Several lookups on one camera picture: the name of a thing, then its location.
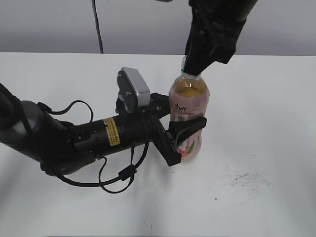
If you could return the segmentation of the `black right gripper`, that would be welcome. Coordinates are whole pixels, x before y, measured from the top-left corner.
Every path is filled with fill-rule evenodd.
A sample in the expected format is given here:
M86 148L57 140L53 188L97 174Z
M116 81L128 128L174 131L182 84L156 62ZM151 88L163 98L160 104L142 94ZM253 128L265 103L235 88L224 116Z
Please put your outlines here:
M227 64L247 20L246 4L191 4L192 24L184 72L201 74L214 62Z

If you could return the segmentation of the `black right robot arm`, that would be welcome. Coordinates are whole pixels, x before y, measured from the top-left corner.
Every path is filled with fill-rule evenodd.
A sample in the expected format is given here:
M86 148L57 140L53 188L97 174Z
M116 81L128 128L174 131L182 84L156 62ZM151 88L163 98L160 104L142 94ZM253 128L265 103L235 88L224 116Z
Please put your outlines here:
M255 0L190 0L192 23L182 71L198 76L214 62L227 64Z

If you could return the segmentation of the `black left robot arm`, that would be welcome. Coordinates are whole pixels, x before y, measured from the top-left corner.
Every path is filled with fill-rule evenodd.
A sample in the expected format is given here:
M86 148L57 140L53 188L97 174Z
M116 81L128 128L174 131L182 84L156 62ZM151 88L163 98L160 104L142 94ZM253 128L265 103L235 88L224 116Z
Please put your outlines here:
M97 159L139 145L153 143L169 166L179 164L178 147L206 126L206 118L169 123L160 119L170 113L168 97L150 96L145 107L127 109L127 101L116 101L117 115L74 125L56 119L47 105L21 101L7 88L0 88L0 141L39 162L50 176L69 175Z

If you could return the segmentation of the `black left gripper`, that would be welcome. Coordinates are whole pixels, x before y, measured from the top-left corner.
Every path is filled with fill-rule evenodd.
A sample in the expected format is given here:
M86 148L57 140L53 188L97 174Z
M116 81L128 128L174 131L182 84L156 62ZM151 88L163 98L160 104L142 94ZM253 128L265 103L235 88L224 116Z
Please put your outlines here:
M207 119L199 117L187 121L170 121L168 137L160 122L162 117L170 114L169 97L152 93L146 107L137 108L128 113L124 103L117 98L115 116L120 144L117 151L122 151L152 142L169 166L179 164L181 155L177 149L185 140L206 127Z

